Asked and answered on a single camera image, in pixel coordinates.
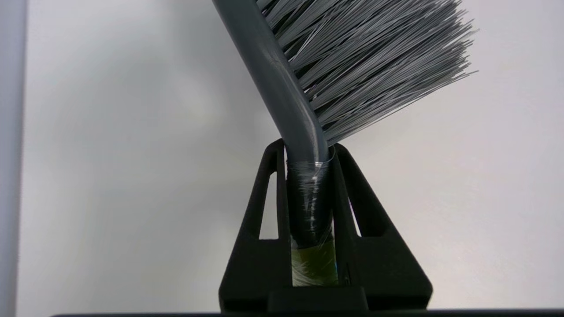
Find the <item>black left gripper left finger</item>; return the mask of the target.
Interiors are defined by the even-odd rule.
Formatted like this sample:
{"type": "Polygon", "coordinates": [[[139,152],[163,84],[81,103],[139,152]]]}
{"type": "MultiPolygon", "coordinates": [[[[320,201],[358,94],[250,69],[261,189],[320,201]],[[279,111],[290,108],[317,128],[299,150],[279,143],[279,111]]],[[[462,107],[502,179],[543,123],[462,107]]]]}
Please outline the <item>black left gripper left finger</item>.
{"type": "Polygon", "coordinates": [[[284,143],[268,145],[219,287],[222,311],[266,311],[272,291],[292,286],[291,236],[284,162],[284,143]],[[277,239],[260,238],[264,206],[276,174],[277,239]]]}

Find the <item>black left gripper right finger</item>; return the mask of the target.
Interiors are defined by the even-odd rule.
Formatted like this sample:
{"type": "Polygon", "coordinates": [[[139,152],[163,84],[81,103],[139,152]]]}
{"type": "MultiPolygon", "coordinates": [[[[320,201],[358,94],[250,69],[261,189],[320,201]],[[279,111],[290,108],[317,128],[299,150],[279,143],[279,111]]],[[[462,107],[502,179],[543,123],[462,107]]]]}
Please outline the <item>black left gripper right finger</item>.
{"type": "Polygon", "coordinates": [[[334,147],[333,217],[340,284],[363,288],[370,310],[424,310],[433,293],[351,153],[334,147]]]}

